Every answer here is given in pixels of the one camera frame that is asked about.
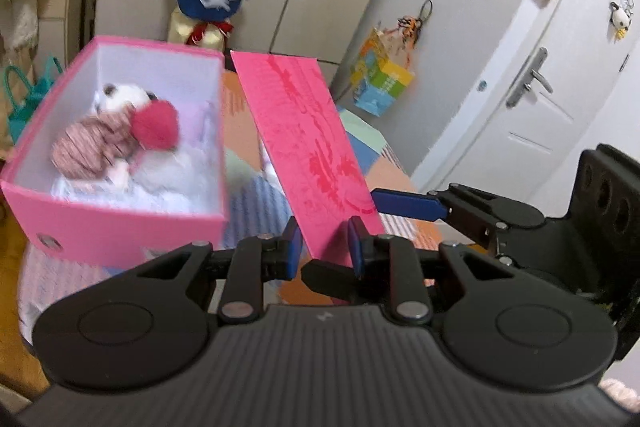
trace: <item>yellow and green package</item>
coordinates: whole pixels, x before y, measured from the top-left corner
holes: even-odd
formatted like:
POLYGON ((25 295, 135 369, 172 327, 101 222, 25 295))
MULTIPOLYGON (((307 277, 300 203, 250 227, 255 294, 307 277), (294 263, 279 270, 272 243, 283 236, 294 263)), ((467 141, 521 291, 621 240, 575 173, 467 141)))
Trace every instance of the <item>yellow and green package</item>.
POLYGON ((413 36, 401 26, 392 30, 373 29, 351 67, 353 100, 375 116, 383 114, 414 79, 411 71, 413 36))

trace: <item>door frame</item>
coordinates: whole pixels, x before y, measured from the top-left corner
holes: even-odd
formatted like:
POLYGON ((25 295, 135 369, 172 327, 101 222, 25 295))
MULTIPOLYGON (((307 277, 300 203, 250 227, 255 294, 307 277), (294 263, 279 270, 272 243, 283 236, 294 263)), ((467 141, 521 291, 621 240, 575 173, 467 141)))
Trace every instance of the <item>door frame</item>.
POLYGON ((522 0, 494 54, 469 91, 456 115, 420 162, 411 181, 422 193, 444 181, 473 145, 489 119, 504 101, 518 72, 536 48, 562 0, 522 0))

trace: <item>bag handle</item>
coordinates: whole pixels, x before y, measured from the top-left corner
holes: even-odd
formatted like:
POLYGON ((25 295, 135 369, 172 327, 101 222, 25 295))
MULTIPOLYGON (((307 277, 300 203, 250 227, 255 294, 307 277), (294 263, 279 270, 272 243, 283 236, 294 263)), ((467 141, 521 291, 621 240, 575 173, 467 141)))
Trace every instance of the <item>bag handle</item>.
POLYGON ((58 74, 62 74, 62 66, 60 66, 59 60, 56 57, 49 57, 47 59, 47 64, 44 66, 44 76, 46 78, 51 78, 49 70, 51 69, 52 64, 58 69, 58 74))
POLYGON ((6 93, 6 97, 9 99, 9 102, 11 102, 11 105, 14 106, 14 111, 17 111, 19 107, 18 104, 15 103, 14 94, 11 92, 11 87, 9 87, 9 71, 13 71, 18 75, 18 78, 20 78, 22 83, 27 86, 29 94, 33 92, 33 86, 31 86, 27 77, 24 75, 24 72, 19 67, 11 64, 4 68, 4 92, 6 93))

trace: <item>hook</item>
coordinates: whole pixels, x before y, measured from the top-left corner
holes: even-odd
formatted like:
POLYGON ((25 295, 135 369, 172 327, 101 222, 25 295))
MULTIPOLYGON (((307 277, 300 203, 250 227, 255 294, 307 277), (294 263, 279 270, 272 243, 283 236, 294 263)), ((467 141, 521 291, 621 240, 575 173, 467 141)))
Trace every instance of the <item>hook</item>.
POLYGON ((431 0, 426 0, 425 2, 422 3, 422 6, 420 7, 420 15, 418 15, 418 19, 420 19, 424 24, 425 22, 427 22, 429 17, 431 17, 432 12, 433 12, 433 2, 431 0), (424 15, 424 7, 427 6, 427 3, 429 3, 429 13, 427 13, 427 15, 424 15))

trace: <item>red ribbon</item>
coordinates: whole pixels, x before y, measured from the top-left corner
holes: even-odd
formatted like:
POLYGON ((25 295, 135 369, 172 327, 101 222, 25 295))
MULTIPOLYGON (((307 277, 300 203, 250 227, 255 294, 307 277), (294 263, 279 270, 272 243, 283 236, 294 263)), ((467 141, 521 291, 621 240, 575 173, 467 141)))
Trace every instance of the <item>red ribbon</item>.
POLYGON ((226 38, 233 31, 234 26, 230 22, 199 22, 191 30, 191 34, 187 37, 187 40, 184 42, 187 46, 197 46, 199 42, 204 38, 204 34, 207 32, 207 28, 209 25, 215 26, 222 33, 222 37, 225 41, 225 49, 226 49, 226 38))

